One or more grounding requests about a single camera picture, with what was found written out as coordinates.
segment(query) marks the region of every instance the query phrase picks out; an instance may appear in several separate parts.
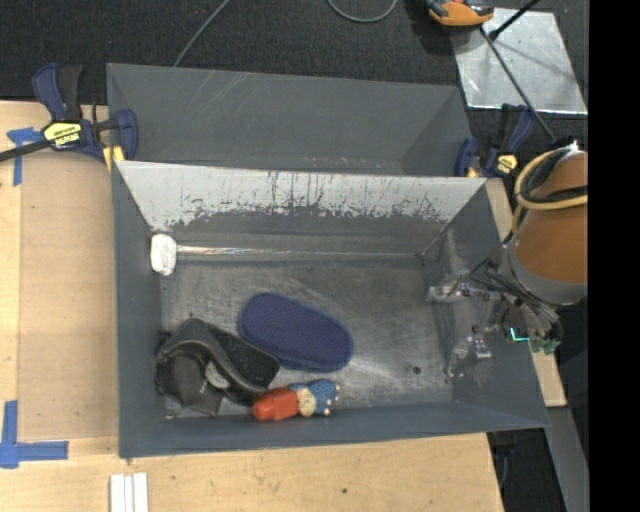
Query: gray bin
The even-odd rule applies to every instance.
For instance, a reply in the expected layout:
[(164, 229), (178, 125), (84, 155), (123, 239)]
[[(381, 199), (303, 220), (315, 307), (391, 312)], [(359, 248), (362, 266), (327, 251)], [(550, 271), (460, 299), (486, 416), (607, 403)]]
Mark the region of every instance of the gray bin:
[[(451, 379), (445, 367), (456, 306), (426, 301), (429, 286), (471, 268), (499, 243), (485, 184), (118, 162), (113, 200), (120, 455), (545, 425), (528, 347), (507, 344), (494, 333), (492, 357)], [(182, 245), (323, 254), (180, 255), (175, 272), (161, 276), (149, 260), (151, 236), (158, 232)], [(227, 404), (215, 418), (167, 419), (167, 403), (154, 387), (159, 333), (174, 332), (191, 316), (237, 333), (242, 305), (263, 291), (317, 306), (350, 330), (355, 350), (345, 368), (329, 375), (281, 369), (272, 383), (332, 378), (342, 387), (335, 414), (259, 423), (248, 409)]]
[[(428, 287), (500, 243), (486, 181), (452, 177), (468, 135), (455, 88), (129, 65), (108, 74), (110, 109), (132, 108), (141, 136), (136, 161), (112, 172), (122, 457), (548, 424), (527, 346), (494, 332), (491, 358), (453, 379), (445, 371), (458, 317), (428, 303)], [(181, 255), (161, 276), (149, 261), (158, 232), (291, 254)], [(191, 316), (237, 333), (242, 305), (263, 291), (350, 330), (341, 371), (281, 369), (271, 386), (332, 378), (335, 414), (260, 423), (225, 403), (215, 418), (167, 419), (154, 386), (159, 333)]]

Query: white object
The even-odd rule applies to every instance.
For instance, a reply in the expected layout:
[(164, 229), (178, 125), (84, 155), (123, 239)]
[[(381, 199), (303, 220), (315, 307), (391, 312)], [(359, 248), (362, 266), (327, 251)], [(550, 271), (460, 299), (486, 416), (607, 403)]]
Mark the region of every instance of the white object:
[(212, 361), (207, 363), (207, 368), (204, 371), (204, 376), (206, 377), (209, 384), (211, 384), (214, 388), (217, 389), (227, 389), (231, 387), (231, 383), (225, 379), (225, 377), (218, 371), (216, 365), (213, 364)]
[(149, 512), (146, 473), (111, 475), (109, 493), (111, 512)]
[(151, 268), (163, 276), (173, 273), (178, 259), (178, 244), (169, 235), (157, 234), (151, 238)]

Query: blue clamp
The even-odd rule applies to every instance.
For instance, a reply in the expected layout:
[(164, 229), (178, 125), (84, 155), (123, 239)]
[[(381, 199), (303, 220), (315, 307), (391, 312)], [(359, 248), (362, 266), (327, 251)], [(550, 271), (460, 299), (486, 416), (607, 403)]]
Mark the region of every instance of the blue clamp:
[(513, 155), (527, 139), (534, 124), (533, 112), (525, 105), (503, 104), (496, 136), (484, 145), (473, 137), (467, 137), (458, 150), (454, 175), (471, 176), (472, 169), (476, 175), (489, 178), (509, 174), (513, 170), (511, 166), (517, 163)]
[[(51, 121), (73, 121), (82, 126), (84, 140), (69, 147), (52, 149), (56, 151), (74, 151), (90, 156), (104, 163), (105, 145), (100, 142), (97, 127), (105, 123), (91, 124), (82, 119), (82, 109), (78, 103), (78, 80), (82, 73), (81, 65), (66, 65), (52, 63), (41, 67), (32, 77), (33, 90), (49, 114)], [(108, 124), (109, 128), (118, 128), (120, 132), (120, 146), (127, 159), (133, 158), (138, 148), (138, 125), (135, 115), (130, 109), (121, 109), (115, 113), (115, 122)]]

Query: blue slipper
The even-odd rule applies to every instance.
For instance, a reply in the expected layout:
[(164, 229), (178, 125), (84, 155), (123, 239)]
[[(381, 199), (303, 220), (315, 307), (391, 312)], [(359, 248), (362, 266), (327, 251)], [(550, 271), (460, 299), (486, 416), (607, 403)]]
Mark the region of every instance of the blue slipper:
[(292, 370), (329, 373), (351, 360), (349, 331), (324, 311), (275, 293), (254, 295), (238, 321), (240, 336)]

